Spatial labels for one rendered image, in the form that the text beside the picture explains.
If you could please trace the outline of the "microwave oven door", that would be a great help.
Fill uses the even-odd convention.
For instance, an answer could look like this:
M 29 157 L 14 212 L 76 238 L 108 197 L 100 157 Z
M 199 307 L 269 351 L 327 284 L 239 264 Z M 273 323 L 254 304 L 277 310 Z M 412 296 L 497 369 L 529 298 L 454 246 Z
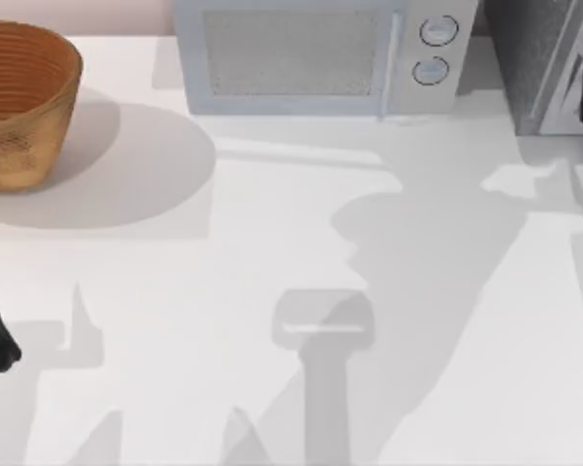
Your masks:
M 189 110 L 379 116 L 404 0 L 172 0 Z

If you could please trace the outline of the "pale microwave oven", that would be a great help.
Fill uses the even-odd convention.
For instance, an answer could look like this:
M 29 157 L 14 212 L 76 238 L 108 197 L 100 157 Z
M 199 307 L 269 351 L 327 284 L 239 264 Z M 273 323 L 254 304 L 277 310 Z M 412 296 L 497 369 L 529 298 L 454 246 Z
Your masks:
M 404 0 L 404 3 L 390 112 L 386 117 L 446 113 L 455 101 L 479 0 Z M 421 25 L 428 18 L 445 15 L 459 23 L 457 37 L 444 47 L 426 45 L 420 38 Z M 434 56 L 449 63 L 449 76 L 438 85 L 419 85 L 412 77 L 413 67 L 418 61 Z

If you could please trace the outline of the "round microwave knob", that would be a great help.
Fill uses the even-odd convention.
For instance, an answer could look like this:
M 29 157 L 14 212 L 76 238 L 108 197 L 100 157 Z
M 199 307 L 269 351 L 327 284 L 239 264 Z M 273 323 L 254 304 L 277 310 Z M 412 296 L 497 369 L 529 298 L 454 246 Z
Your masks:
M 412 70 L 412 77 L 422 86 L 434 86 L 446 80 L 450 73 L 449 63 L 440 56 L 418 61 Z
M 430 47 L 444 47 L 455 40 L 459 23 L 451 16 L 431 17 L 420 27 L 421 40 Z

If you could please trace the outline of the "brown woven basket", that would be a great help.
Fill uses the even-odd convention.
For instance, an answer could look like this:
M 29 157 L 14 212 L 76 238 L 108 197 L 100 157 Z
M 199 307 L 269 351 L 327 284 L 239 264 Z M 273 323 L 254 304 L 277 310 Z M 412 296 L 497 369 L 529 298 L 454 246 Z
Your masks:
M 41 184 L 62 150 L 84 61 L 45 27 L 0 20 L 0 193 Z

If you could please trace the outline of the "grey cabinet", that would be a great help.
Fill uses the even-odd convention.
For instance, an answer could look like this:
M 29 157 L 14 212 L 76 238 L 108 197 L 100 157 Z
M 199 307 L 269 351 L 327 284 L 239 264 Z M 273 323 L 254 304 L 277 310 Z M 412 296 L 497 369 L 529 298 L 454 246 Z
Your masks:
M 583 0 L 484 0 L 516 134 L 583 136 Z

